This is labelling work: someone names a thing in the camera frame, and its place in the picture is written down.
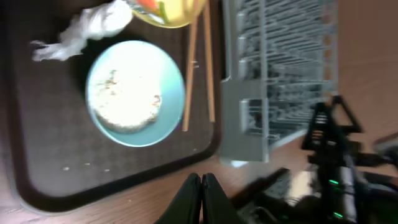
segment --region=yellow bowl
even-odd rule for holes
[[[152,24],[157,27],[163,28],[179,28],[188,25],[192,21],[192,14],[198,16],[205,5],[206,0],[197,0],[198,7],[193,8],[194,0],[163,0],[164,8],[169,23],[161,24],[148,15],[141,14],[136,10],[133,10],[135,16],[142,19],[143,21]]]

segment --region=green light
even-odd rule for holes
[[[335,180],[329,180],[329,182],[331,182],[332,184],[338,185],[338,182]]]
[[[339,217],[339,218],[343,218],[343,216],[342,215],[340,215],[339,213],[337,213],[337,212],[333,212],[333,214],[335,214],[337,217]]]

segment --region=white rice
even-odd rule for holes
[[[159,81],[129,69],[111,70],[90,86],[90,106],[100,122],[119,133],[138,131],[156,120]]]

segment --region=wooden table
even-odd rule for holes
[[[365,134],[353,139],[362,141],[367,151],[374,140],[398,131],[397,8],[395,0],[339,1],[339,92],[365,129]],[[23,209],[11,197],[0,166],[0,223],[153,223],[192,172],[214,173],[227,195],[234,195],[256,177],[269,175],[279,167],[298,174],[307,166],[307,152],[299,150],[299,143],[294,141],[273,152],[268,164],[252,163],[238,169],[224,166],[212,157],[58,217],[44,217]],[[396,174],[391,167],[378,171]]]

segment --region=wooden chopstick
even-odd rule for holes
[[[197,6],[198,0],[193,0],[193,6]],[[185,110],[184,120],[182,124],[182,131],[188,131],[189,127],[189,115],[191,112],[191,98],[192,98],[192,86],[193,86],[193,61],[195,60],[195,49],[197,42],[197,30],[198,30],[198,18],[195,15],[193,9],[193,19],[189,30],[189,47],[188,47],[188,62],[187,62],[187,80],[185,82],[185,89],[187,91],[185,95]]]
[[[211,122],[215,122],[216,117],[214,106],[213,52],[211,51],[210,0],[206,0],[205,5],[205,43],[207,66],[207,101],[209,107],[209,117]]]

